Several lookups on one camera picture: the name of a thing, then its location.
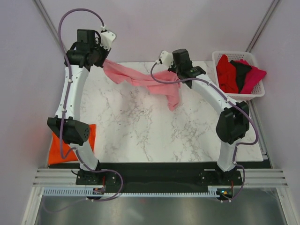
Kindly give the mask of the pink t shirt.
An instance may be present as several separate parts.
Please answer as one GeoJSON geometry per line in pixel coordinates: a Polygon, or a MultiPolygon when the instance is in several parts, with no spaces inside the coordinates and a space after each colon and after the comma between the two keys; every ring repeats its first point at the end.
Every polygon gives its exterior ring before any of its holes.
{"type": "Polygon", "coordinates": [[[180,84],[172,83],[179,80],[175,73],[165,70],[151,77],[110,60],[104,62],[103,71],[116,84],[127,82],[134,87],[145,87],[151,94],[166,96],[170,111],[174,111],[180,103],[180,84]]]}

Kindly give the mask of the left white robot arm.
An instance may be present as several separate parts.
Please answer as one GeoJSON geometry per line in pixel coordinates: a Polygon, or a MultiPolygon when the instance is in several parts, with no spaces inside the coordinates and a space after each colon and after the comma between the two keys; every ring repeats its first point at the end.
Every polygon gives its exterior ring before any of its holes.
{"type": "Polygon", "coordinates": [[[58,109],[47,125],[59,139],[60,156],[66,159],[75,153],[87,180],[99,184],[103,173],[99,169],[89,143],[90,126],[80,119],[83,88],[92,66],[103,67],[116,35],[102,27],[101,31],[77,30],[77,41],[65,53],[65,81],[58,109]]]}

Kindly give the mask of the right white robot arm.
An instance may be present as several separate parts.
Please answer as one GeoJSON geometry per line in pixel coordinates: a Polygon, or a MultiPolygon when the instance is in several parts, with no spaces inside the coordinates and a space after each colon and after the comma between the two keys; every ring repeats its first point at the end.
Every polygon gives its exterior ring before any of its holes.
{"type": "Polygon", "coordinates": [[[249,107],[246,102],[238,103],[218,88],[200,66],[194,66],[186,49],[178,49],[169,53],[162,51],[160,62],[168,70],[176,73],[178,78],[189,88],[198,92],[219,115],[216,133],[221,140],[220,154],[217,165],[220,170],[215,172],[215,180],[226,184],[232,178],[234,169],[235,146],[244,138],[249,130],[249,107]]]}

